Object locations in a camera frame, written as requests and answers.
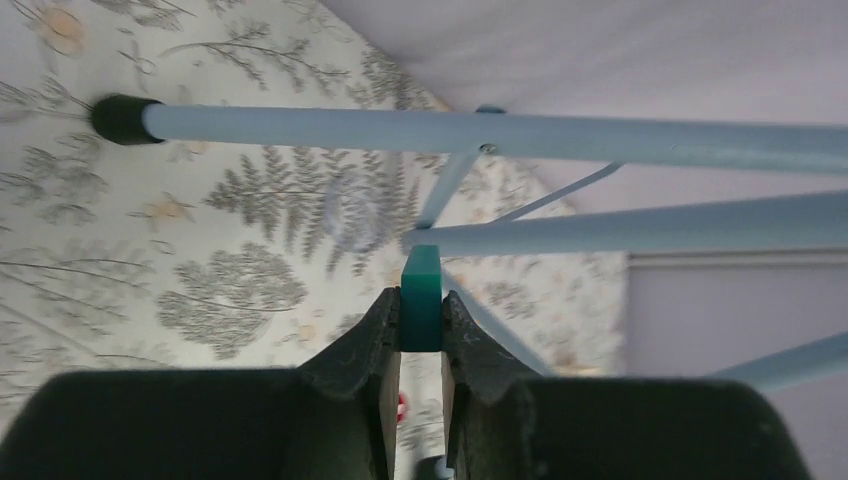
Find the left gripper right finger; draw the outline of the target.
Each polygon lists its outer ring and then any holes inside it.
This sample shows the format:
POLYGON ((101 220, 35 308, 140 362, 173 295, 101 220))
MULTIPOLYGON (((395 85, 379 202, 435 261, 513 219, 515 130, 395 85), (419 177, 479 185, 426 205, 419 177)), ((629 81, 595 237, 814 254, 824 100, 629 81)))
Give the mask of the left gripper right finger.
POLYGON ((806 479, 754 389, 700 379, 545 377, 441 307, 446 462, 459 479, 806 479))

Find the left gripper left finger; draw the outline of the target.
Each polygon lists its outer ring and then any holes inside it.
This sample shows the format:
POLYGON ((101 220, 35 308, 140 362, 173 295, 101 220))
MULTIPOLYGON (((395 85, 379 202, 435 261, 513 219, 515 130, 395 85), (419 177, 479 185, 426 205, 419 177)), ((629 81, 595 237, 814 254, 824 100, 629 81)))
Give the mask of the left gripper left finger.
POLYGON ((1 443, 5 479, 390 479, 398 288, 296 368, 77 371, 1 443))

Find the teal rectangular block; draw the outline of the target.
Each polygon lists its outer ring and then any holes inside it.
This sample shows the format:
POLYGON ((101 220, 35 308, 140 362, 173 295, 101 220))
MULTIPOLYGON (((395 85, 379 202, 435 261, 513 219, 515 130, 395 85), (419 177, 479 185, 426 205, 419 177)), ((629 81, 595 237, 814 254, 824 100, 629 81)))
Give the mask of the teal rectangular block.
POLYGON ((400 283, 399 343, 403 352, 442 350, 442 277, 437 246, 416 245, 400 283))

